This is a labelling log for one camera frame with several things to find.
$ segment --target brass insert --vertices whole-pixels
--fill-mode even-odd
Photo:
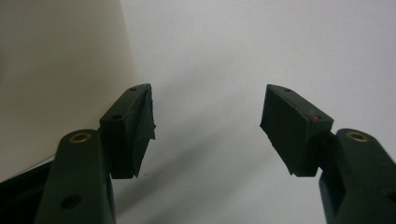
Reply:
[[[91,135],[89,133],[76,133],[73,135],[71,138],[69,138],[69,141],[71,143],[83,143],[88,141],[88,139],[91,138]]]
[[[349,138],[357,141],[357,142],[368,142],[370,139],[363,133],[349,132],[346,134]]]

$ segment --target gray background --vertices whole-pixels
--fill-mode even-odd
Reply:
[[[325,223],[318,176],[289,176],[259,128],[291,88],[396,158],[396,2],[122,0],[157,139],[114,181],[122,223]]]

